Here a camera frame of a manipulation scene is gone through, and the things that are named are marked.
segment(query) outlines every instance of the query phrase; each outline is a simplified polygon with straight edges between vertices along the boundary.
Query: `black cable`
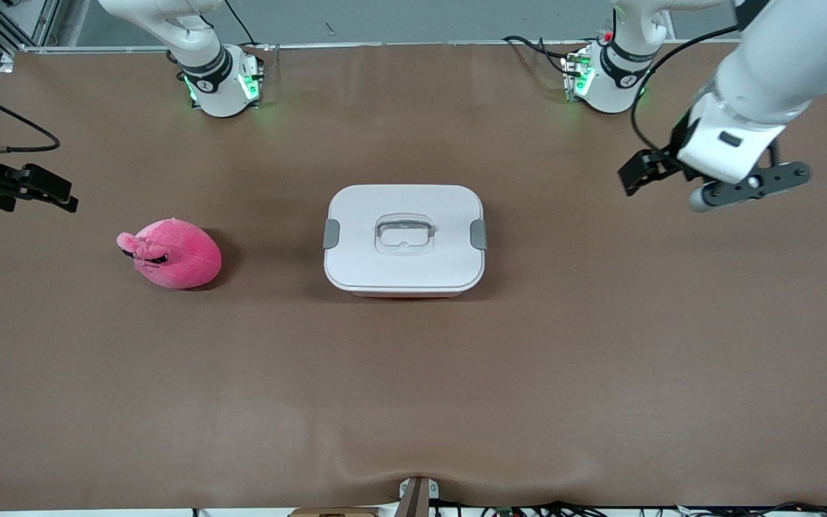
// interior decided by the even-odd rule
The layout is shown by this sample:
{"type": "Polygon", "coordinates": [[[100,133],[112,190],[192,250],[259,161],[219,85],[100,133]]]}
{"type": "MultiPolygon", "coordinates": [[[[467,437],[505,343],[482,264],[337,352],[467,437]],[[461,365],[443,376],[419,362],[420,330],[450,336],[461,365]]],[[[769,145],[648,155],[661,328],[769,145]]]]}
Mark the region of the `black cable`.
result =
{"type": "Polygon", "coordinates": [[[244,22],[242,20],[240,20],[240,16],[238,16],[238,13],[235,12],[235,10],[232,7],[232,4],[229,2],[229,0],[225,0],[225,4],[226,4],[227,7],[229,7],[229,11],[232,12],[232,16],[234,16],[235,19],[238,20],[238,25],[242,26],[242,29],[244,30],[244,34],[247,35],[247,39],[249,40],[249,43],[244,43],[244,44],[246,44],[246,45],[257,45],[258,43],[255,41],[255,39],[251,35],[250,30],[248,30],[247,27],[244,26],[244,22]]]}
{"type": "Polygon", "coordinates": [[[535,43],[529,42],[528,39],[525,39],[521,36],[506,36],[505,38],[503,38],[503,41],[507,42],[507,43],[512,43],[512,42],[524,43],[526,47],[528,47],[529,49],[535,50],[535,52],[542,53],[542,54],[547,53],[547,55],[551,55],[552,57],[556,57],[557,59],[564,59],[565,57],[567,57],[567,55],[562,55],[560,52],[549,52],[549,51],[545,52],[545,50],[543,50],[541,47],[539,47],[535,43]]]}
{"type": "Polygon", "coordinates": [[[656,71],[659,70],[659,67],[663,66],[664,62],[669,61],[669,59],[672,59],[672,56],[677,55],[677,53],[682,52],[682,50],[687,49],[688,47],[696,45],[700,42],[705,42],[705,40],[707,39],[716,38],[724,34],[735,32],[735,30],[738,29],[739,27],[736,26],[726,27],[726,29],[714,30],[714,32],[709,32],[704,35],[698,36],[695,39],[687,40],[687,42],[684,42],[681,45],[677,46],[675,49],[670,50],[670,52],[667,53],[667,55],[662,56],[662,58],[660,58],[659,61],[656,62],[656,65],[654,65],[653,68],[651,68],[650,71],[643,76],[643,79],[640,81],[639,93],[637,93],[637,97],[634,98],[634,102],[630,105],[630,126],[633,127],[635,134],[637,134],[637,138],[640,138],[640,141],[642,141],[644,144],[647,144],[647,146],[650,147],[650,151],[656,151],[657,149],[659,149],[659,147],[657,147],[652,140],[650,140],[646,137],[645,134],[643,134],[643,131],[640,130],[640,125],[637,124],[637,105],[640,104],[640,99],[643,97],[643,92],[646,89],[647,82],[649,82],[650,78],[653,77],[654,73],[656,73],[656,71]]]}
{"type": "Polygon", "coordinates": [[[60,139],[56,138],[52,132],[45,130],[44,128],[40,127],[37,124],[34,124],[33,121],[27,120],[27,118],[22,117],[21,115],[17,114],[16,112],[11,111],[11,109],[4,107],[0,104],[0,111],[5,113],[6,115],[10,115],[11,117],[17,118],[17,120],[24,122],[24,124],[29,125],[30,127],[34,128],[35,130],[39,131],[41,134],[49,138],[53,141],[52,144],[49,145],[39,145],[36,147],[2,147],[2,151],[4,153],[42,153],[43,151],[52,151],[60,146],[60,139]]]}
{"type": "Polygon", "coordinates": [[[442,498],[430,498],[429,503],[439,507],[457,506],[459,508],[484,508],[483,506],[472,506],[470,504],[457,503],[453,500],[442,500],[442,498]]]}
{"type": "Polygon", "coordinates": [[[576,515],[578,517],[608,517],[606,513],[598,510],[598,508],[584,504],[564,503],[559,500],[555,501],[555,503],[549,504],[548,507],[555,508],[561,513],[564,510],[570,511],[572,515],[576,515]]]}
{"type": "Polygon", "coordinates": [[[541,52],[544,52],[544,55],[547,56],[548,62],[554,67],[554,70],[557,70],[564,75],[570,75],[571,78],[578,78],[580,76],[579,72],[572,72],[562,69],[560,65],[557,65],[557,63],[554,62],[554,59],[551,58],[551,52],[548,51],[548,47],[544,46],[544,38],[538,38],[538,46],[541,47],[541,52]]]}
{"type": "Polygon", "coordinates": [[[800,501],[788,501],[787,503],[778,504],[774,508],[768,508],[762,511],[748,511],[744,508],[732,508],[726,510],[725,508],[704,508],[706,511],[694,511],[690,517],[730,517],[731,515],[737,517],[764,517],[772,511],[808,511],[809,513],[824,513],[827,515],[827,507],[818,506],[815,504],[801,503],[800,501]]]}
{"type": "Polygon", "coordinates": [[[552,504],[542,504],[541,506],[537,507],[537,510],[535,510],[535,511],[538,511],[538,514],[541,515],[541,517],[545,517],[545,515],[544,515],[545,510],[548,511],[547,517],[558,517],[560,515],[560,512],[561,512],[557,508],[554,508],[554,506],[552,504]]]}

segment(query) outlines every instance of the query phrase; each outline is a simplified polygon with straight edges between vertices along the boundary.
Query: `metal bracket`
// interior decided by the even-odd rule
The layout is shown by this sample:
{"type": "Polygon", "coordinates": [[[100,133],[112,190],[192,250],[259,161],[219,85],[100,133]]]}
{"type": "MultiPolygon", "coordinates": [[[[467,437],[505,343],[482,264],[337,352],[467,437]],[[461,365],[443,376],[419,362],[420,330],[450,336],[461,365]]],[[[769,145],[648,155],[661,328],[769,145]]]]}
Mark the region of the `metal bracket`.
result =
{"type": "Polygon", "coordinates": [[[0,73],[14,72],[14,58],[10,55],[2,55],[0,58],[0,73]]]}
{"type": "Polygon", "coordinates": [[[438,497],[439,485],[436,481],[408,478],[401,483],[401,502],[394,517],[429,517],[429,500],[438,497]]]}
{"type": "Polygon", "coordinates": [[[409,487],[411,480],[414,479],[423,479],[424,481],[429,482],[429,498],[439,498],[439,484],[436,481],[433,481],[429,478],[407,478],[404,479],[403,483],[401,483],[401,491],[399,492],[399,497],[404,498],[404,492],[407,491],[407,487],[409,487]]]}

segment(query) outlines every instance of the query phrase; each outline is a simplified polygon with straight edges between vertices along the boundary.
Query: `pink plush toy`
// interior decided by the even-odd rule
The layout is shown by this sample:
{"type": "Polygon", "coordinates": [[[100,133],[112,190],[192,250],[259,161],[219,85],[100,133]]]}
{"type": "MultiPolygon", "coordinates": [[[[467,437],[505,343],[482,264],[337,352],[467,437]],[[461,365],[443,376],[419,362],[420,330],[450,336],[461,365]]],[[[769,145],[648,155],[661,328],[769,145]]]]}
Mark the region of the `pink plush toy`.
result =
{"type": "Polygon", "coordinates": [[[159,220],[135,236],[121,233],[117,245],[134,260],[136,271],[168,289],[206,284],[223,267],[223,255],[216,242],[200,227],[183,220],[159,220]]]}

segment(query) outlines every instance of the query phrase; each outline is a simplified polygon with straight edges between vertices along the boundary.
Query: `brown paper sheet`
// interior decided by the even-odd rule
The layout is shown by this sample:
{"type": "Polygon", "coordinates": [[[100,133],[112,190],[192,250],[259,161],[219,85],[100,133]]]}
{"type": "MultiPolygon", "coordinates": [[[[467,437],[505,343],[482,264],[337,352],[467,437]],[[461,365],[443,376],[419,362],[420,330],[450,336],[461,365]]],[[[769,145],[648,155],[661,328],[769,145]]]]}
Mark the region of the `brown paper sheet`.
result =
{"type": "MultiPolygon", "coordinates": [[[[664,141],[731,46],[654,76],[664,141]]],[[[161,55],[20,55],[0,101],[62,138],[76,215],[0,213],[0,510],[383,503],[827,503],[827,96],[781,138],[815,177],[708,215],[627,199],[626,115],[568,105],[505,46],[283,50],[266,102],[187,107],[161,55]],[[330,198],[449,183],[485,278],[363,300],[322,272],[330,198]],[[149,284],[114,238],[210,229],[214,289],[149,284]]],[[[0,144],[39,137],[0,114],[0,144]]]]}

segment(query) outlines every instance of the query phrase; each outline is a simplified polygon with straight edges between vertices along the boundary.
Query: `plastic food container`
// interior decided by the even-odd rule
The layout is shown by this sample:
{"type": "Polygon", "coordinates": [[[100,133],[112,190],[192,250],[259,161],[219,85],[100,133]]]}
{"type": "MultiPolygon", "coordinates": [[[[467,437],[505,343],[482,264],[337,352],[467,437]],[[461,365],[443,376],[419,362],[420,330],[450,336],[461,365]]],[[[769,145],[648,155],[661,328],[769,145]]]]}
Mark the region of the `plastic food container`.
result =
{"type": "Polygon", "coordinates": [[[354,185],[331,200],[324,272],[359,297],[455,297],[483,276],[483,206],[456,185],[354,185]]]}

